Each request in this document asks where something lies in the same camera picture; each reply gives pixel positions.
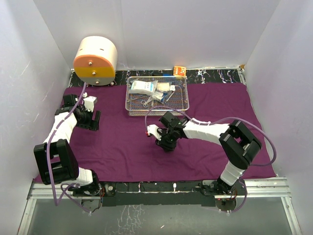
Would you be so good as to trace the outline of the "wire mesh metal tray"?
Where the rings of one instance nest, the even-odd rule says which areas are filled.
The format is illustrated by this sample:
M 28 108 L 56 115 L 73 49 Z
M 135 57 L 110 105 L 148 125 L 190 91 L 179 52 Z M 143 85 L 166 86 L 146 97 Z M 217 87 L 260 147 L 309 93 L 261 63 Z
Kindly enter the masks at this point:
M 182 76 L 131 76 L 127 79 L 125 109 L 130 116 L 161 116 L 189 109 L 187 81 Z

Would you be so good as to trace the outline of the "round white drawer box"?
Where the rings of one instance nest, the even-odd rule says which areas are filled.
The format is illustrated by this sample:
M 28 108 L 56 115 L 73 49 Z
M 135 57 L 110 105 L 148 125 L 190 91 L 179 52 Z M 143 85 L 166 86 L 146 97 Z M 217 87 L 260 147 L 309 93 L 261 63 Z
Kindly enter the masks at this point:
M 73 61 L 76 75 L 92 86 L 106 86 L 115 79 L 118 53 L 114 43 L 102 36 L 85 37 Z

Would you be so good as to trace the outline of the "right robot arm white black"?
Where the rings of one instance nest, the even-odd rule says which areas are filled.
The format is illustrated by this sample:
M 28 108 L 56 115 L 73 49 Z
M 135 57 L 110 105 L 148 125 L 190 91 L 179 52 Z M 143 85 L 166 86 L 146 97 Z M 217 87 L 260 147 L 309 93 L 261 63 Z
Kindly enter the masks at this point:
M 262 148 L 257 137 L 238 119 L 230 124 L 212 124 L 195 118 L 182 119 L 166 112 L 160 119 L 164 128 L 148 125 L 146 133 L 156 139 L 164 151 L 174 151 L 179 139 L 198 139 L 217 144 L 224 150 L 228 162 L 221 175 L 214 181 L 213 190 L 230 194 L 243 173 Z

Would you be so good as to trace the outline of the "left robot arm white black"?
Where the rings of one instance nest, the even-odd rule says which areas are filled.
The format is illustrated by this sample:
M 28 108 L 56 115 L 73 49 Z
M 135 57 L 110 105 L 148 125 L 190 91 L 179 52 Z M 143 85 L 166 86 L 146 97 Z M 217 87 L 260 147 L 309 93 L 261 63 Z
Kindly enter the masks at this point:
M 101 183 L 94 170 L 79 167 L 70 148 L 70 138 L 75 127 L 97 131 L 100 111 L 94 111 L 97 98 L 83 94 L 83 103 L 76 104 L 78 96 L 63 96 L 63 105 L 55 112 L 53 127 L 42 144 L 34 147 L 34 156 L 41 181 L 51 184 L 49 170 L 52 170 L 54 184 L 75 184 L 68 190 L 94 196 L 99 194 Z

